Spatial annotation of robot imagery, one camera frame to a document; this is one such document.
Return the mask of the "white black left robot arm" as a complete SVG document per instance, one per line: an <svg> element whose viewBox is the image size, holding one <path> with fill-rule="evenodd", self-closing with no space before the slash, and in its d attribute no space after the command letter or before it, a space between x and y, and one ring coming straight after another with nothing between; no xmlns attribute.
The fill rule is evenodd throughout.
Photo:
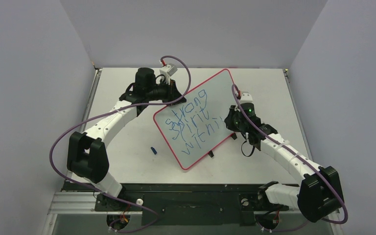
<svg viewBox="0 0 376 235"><path fill-rule="evenodd" d="M171 76L173 64L160 68L159 75L150 68L139 68L135 80L119 97L107 116L83 132L69 138L67 169L108 194L107 204L116 211L126 206L123 186L109 172L107 146L130 121L138 117L151 101L166 105L185 103Z"/></svg>

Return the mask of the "pink framed whiteboard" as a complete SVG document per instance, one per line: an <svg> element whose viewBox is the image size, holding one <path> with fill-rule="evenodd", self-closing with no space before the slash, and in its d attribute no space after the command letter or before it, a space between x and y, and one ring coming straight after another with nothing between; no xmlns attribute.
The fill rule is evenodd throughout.
<svg viewBox="0 0 376 235"><path fill-rule="evenodd" d="M235 104L231 72L223 69L166 106L153 120L183 170L188 170L232 135L224 119Z"/></svg>

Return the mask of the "blue marker cap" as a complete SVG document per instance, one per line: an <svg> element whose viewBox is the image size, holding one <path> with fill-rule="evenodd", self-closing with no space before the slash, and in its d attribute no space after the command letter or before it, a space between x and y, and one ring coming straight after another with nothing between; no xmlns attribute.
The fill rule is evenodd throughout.
<svg viewBox="0 0 376 235"><path fill-rule="evenodd" d="M156 155L157 154L157 151L154 147L150 147L150 149L152 150L153 154Z"/></svg>

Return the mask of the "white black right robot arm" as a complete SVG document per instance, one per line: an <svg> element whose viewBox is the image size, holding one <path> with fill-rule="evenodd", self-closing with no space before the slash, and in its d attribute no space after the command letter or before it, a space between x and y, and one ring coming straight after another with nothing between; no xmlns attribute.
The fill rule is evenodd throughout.
<svg viewBox="0 0 376 235"><path fill-rule="evenodd" d="M269 209L274 204L298 209L310 222L317 222L344 205L339 174L322 167L294 149L271 125L256 116L253 103L232 105L224 119L226 127L240 133L245 142L276 161L298 183L287 186L272 181L261 187L257 204Z"/></svg>

